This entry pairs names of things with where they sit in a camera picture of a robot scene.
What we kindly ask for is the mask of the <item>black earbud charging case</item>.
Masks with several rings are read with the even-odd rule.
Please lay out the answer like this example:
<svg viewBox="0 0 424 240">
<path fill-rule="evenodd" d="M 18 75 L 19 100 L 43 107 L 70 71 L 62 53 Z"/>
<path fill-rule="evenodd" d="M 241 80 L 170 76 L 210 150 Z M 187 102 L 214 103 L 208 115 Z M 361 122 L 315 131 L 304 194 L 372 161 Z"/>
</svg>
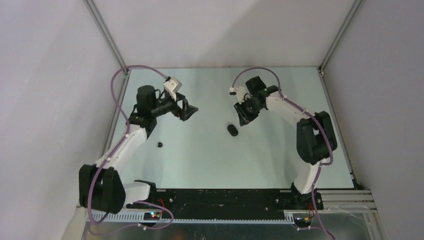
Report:
<svg viewBox="0 0 424 240">
<path fill-rule="evenodd" d="M 237 128 L 236 128 L 236 126 L 235 126 L 235 125 L 233 125 L 233 124 L 229 124 L 229 125 L 227 126 L 227 130 L 228 130 L 229 134 L 230 134 L 232 137 L 236 137 L 236 136 L 239 134 L 238 129 L 237 129 Z"/>
</svg>

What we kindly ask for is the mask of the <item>left controller board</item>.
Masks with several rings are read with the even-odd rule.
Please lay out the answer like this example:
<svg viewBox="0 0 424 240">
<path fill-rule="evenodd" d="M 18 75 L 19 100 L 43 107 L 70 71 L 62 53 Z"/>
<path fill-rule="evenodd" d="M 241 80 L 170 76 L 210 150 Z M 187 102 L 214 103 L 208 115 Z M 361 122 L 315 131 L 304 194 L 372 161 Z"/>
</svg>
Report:
<svg viewBox="0 0 424 240">
<path fill-rule="evenodd" d="M 161 219 L 160 212 L 145 212 L 143 215 L 144 221 L 159 221 Z"/>
</svg>

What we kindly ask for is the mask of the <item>controller board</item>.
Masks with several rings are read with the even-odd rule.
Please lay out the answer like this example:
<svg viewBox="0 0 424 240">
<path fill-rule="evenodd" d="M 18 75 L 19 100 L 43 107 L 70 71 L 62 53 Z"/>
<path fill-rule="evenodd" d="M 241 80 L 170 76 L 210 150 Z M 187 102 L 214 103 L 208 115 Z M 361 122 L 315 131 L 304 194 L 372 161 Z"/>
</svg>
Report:
<svg viewBox="0 0 424 240">
<path fill-rule="evenodd" d="M 312 225 L 312 218 L 311 217 L 295 217 L 293 225 L 295 228 L 308 229 Z"/>
<path fill-rule="evenodd" d="M 145 212 L 143 215 L 144 221 L 159 221 L 161 219 L 160 212 Z"/>
</svg>

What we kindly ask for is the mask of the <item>right controller board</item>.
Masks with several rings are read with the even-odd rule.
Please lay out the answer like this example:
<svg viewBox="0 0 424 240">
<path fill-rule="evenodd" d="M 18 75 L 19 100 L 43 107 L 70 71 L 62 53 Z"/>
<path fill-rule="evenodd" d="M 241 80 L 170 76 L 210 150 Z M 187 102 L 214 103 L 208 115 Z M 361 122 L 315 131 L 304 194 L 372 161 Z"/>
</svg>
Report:
<svg viewBox="0 0 424 240">
<path fill-rule="evenodd" d="M 293 225 L 295 228 L 308 229 L 312 225 L 312 218 L 311 217 L 295 217 Z"/>
</svg>

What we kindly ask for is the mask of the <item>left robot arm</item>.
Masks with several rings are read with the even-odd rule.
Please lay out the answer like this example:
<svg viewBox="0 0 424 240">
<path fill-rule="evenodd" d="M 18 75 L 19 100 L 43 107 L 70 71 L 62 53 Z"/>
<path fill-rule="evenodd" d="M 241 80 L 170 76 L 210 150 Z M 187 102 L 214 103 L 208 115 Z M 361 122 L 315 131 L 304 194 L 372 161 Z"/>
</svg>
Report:
<svg viewBox="0 0 424 240">
<path fill-rule="evenodd" d="M 177 89 L 158 90 L 151 85 L 138 88 L 136 104 L 125 118 L 125 131 L 121 139 L 95 164 L 84 164 L 78 173 L 79 204 L 91 210 L 117 214 L 123 207 L 139 201 L 145 208 L 158 202 L 155 184 L 144 180 L 123 183 L 121 173 L 136 150 L 150 137 L 157 118 L 172 113 L 181 121 L 188 120 L 199 109 L 189 104 Z"/>
</svg>

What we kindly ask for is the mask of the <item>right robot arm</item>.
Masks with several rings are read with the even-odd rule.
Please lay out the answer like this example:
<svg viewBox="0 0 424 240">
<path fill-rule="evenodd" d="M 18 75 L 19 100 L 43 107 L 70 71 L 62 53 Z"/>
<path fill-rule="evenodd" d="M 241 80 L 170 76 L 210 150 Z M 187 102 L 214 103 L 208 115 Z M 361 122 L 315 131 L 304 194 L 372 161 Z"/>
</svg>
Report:
<svg viewBox="0 0 424 240">
<path fill-rule="evenodd" d="M 338 147 L 329 113 L 310 113 L 284 96 L 278 86 L 266 86 L 258 76 L 249 79 L 245 86 L 231 86 L 229 93 L 237 98 L 234 108 L 240 126 L 255 120 L 261 110 L 268 110 L 295 127 L 296 151 L 302 164 L 292 183 L 290 201 L 295 208 L 304 209 L 311 202 L 319 169 L 332 163 Z"/>
</svg>

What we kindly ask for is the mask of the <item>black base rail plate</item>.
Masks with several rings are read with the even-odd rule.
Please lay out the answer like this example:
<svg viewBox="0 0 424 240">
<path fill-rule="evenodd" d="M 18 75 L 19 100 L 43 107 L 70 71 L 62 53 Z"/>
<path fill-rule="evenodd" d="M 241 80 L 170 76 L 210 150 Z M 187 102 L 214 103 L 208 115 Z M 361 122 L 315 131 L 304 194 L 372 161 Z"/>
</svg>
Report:
<svg viewBox="0 0 424 240">
<path fill-rule="evenodd" d="M 319 192 L 301 196 L 290 189 L 178 189 L 151 193 L 148 203 L 170 210 L 175 220 L 266 221 L 285 220 L 285 211 L 323 210 Z"/>
</svg>

